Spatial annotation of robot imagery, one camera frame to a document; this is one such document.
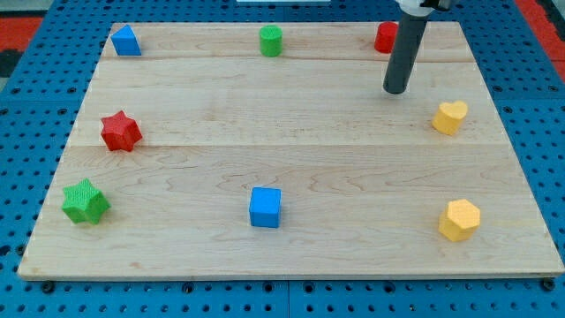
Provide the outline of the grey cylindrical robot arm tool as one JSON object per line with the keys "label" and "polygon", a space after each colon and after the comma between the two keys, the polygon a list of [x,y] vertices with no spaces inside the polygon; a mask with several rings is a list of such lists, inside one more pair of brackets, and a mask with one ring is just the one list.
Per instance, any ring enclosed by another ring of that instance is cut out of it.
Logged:
{"label": "grey cylindrical robot arm tool", "polygon": [[399,95],[406,90],[427,21],[427,16],[402,15],[383,80],[386,92]]}

